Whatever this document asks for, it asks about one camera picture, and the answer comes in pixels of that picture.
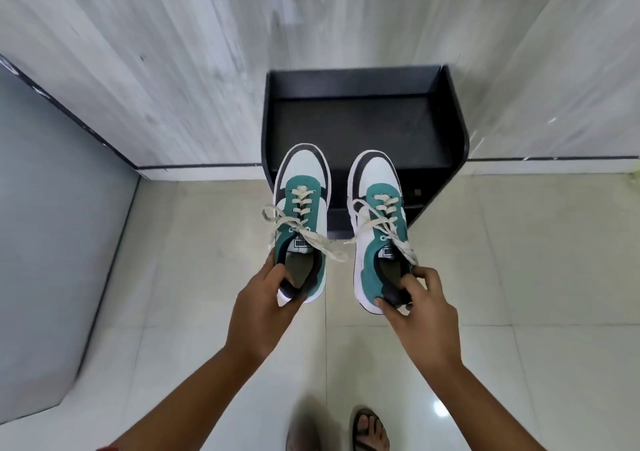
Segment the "person's right hand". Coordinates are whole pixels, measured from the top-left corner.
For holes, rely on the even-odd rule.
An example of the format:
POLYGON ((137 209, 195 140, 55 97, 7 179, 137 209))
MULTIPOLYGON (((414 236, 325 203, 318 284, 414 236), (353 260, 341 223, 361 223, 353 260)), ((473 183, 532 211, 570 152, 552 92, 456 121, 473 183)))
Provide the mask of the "person's right hand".
POLYGON ((415 267, 403 276, 401 288, 412 299, 410 321, 391 326, 416 368, 429 379, 460 366, 458 312, 447 302, 438 272, 415 267))

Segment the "person's left hand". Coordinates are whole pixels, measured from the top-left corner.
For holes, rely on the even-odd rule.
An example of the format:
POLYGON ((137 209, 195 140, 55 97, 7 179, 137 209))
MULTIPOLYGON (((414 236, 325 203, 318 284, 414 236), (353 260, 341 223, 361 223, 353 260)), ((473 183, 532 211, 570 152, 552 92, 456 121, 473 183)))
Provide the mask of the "person's left hand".
POLYGON ((291 325, 294 316, 280 316, 277 299, 281 282, 289 278, 271 250, 263 267, 237 295, 224 349, 243 366, 256 370, 291 325))

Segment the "green white sneaker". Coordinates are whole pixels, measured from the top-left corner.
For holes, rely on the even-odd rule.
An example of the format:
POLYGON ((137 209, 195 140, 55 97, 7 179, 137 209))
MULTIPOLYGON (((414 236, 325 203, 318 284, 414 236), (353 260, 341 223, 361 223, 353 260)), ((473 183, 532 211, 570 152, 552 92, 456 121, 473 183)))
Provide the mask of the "green white sneaker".
POLYGON ((356 300, 373 315, 383 314, 376 299, 407 308, 412 299, 400 282, 419 261, 408 239, 404 196, 388 155, 379 150, 360 153, 349 171, 347 195, 356 300))
POLYGON ((284 265, 278 300, 315 301, 326 285, 326 261, 345 261, 346 254, 331 247, 328 208, 332 179, 321 150, 309 143, 293 146, 276 174, 273 202, 262 209, 272 225, 270 249, 275 264, 284 265))

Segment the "person's left forearm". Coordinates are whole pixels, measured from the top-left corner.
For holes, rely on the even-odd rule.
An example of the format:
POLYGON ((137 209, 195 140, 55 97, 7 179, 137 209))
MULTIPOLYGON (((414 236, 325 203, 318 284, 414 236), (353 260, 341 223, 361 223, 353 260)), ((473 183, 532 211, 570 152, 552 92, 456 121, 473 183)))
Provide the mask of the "person's left forearm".
POLYGON ((267 357, 223 347, 112 444, 97 451, 200 451, 267 357))

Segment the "person's right forearm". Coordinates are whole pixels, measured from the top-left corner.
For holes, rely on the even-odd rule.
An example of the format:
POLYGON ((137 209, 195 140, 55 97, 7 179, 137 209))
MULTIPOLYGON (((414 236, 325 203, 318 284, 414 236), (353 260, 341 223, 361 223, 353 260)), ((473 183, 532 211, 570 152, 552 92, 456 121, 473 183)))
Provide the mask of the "person's right forearm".
POLYGON ((471 451, 547 451, 476 378, 460 357, 412 357, 471 451))

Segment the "black shoe rack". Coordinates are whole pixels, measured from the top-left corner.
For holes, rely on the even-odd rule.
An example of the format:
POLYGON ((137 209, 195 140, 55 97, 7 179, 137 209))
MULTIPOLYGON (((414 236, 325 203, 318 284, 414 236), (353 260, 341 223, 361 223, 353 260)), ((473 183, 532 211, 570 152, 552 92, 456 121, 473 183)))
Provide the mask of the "black shoe rack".
POLYGON ((311 143, 332 177, 328 238, 354 235, 346 202, 356 156, 380 150, 391 159, 408 225, 468 159, 469 138, 447 65, 332 70, 271 70, 263 108, 262 167, 272 190, 286 153, 311 143))

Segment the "grey door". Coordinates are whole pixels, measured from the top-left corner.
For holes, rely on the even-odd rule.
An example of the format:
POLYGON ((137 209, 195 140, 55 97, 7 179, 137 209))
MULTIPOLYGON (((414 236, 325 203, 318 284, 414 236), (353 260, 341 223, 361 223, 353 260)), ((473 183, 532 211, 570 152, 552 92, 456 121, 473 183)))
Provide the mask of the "grey door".
POLYGON ((76 382, 139 182, 0 55, 0 425, 76 382))

